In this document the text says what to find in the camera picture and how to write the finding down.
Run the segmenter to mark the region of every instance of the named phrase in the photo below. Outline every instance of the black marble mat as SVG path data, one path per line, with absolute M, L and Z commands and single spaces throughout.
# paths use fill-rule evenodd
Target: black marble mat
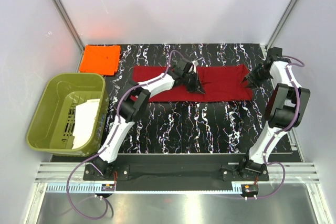
M 200 66 L 245 64 L 252 70 L 263 60 L 258 44 L 122 45 L 119 71 L 114 77 L 106 77 L 110 107 L 103 139 L 112 127 L 117 101 L 132 78 L 133 67 L 164 66 L 173 49 L 197 59 Z M 269 81 L 254 91 L 251 102 L 150 103 L 126 136 L 119 153 L 244 153 L 253 146 L 265 125 L 262 115 L 271 91 Z M 274 152 L 292 152 L 287 136 Z

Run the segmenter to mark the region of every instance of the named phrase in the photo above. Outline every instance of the metal floor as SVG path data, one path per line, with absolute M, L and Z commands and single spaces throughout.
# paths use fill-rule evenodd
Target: metal floor
M 260 194 L 274 190 L 261 184 Z M 87 194 L 73 194 L 74 202 L 86 198 Z M 285 184 L 268 199 L 244 201 L 238 195 L 149 195 L 115 194 L 109 197 L 114 209 L 98 221 L 87 220 L 73 210 L 60 216 L 70 208 L 66 194 L 46 193 L 38 219 L 39 224 L 67 223 L 317 223 L 305 185 Z M 98 199 L 89 199 L 78 206 L 86 215 L 99 216 L 105 204 Z

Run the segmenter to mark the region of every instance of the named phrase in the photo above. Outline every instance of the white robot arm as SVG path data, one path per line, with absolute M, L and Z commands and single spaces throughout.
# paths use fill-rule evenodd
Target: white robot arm
M 297 97 L 292 83 L 298 88 L 300 102 L 299 114 L 293 127 L 299 126 L 302 120 L 310 91 L 302 88 L 296 81 L 291 66 L 288 65 L 289 63 L 290 60 L 282 56 L 281 48 L 271 48 L 267 52 L 264 63 L 249 73 L 243 80 L 248 81 L 247 87 L 249 88 L 258 88 L 270 78 L 277 85 L 265 109 L 265 127 L 257 142 L 249 150 L 248 156 L 239 164 L 238 170 L 241 177 L 244 177 L 244 175 L 259 176 L 265 169 L 265 162 L 268 162 L 269 155 L 279 140 L 288 133 L 286 128 L 295 119 L 297 108 Z
M 188 92 L 205 93 L 198 78 L 197 65 L 197 61 L 182 59 L 167 73 L 162 73 L 151 80 L 139 83 L 129 81 L 126 90 L 132 91 L 127 92 L 128 95 L 121 101 L 120 116 L 115 117 L 112 129 L 98 151 L 99 156 L 93 160 L 94 167 L 104 174 L 108 164 L 117 159 L 124 138 L 146 110 L 151 97 L 182 84 L 186 86 Z

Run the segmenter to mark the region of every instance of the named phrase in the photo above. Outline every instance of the olive green basket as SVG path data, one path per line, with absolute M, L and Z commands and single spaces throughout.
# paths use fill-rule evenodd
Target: olive green basket
M 90 140 L 72 149 L 76 106 L 100 99 Z M 30 148 L 57 156 L 89 156 L 100 147 L 109 97 L 105 80 L 96 73 L 63 73 L 47 84 L 31 121 L 27 143 Z

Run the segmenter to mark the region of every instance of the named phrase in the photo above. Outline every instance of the white wall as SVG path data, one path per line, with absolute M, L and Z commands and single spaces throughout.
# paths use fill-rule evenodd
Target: white wall
M 311 90 L 299 141 L 307 161 L 314 162 L 329 209 L 336 220 L 336 0 L 300 0 L 275 46 L 306 63 L 294 73 Z
M 50 155 L 26 144 L 26 132 L 46 82 L 74 71 L 79 50 L 51 0 L 0 0 L 1 223 L 21 217 L 39 163 Z
M 289 1 L 62 0 L 87 44 L 265 44 Z

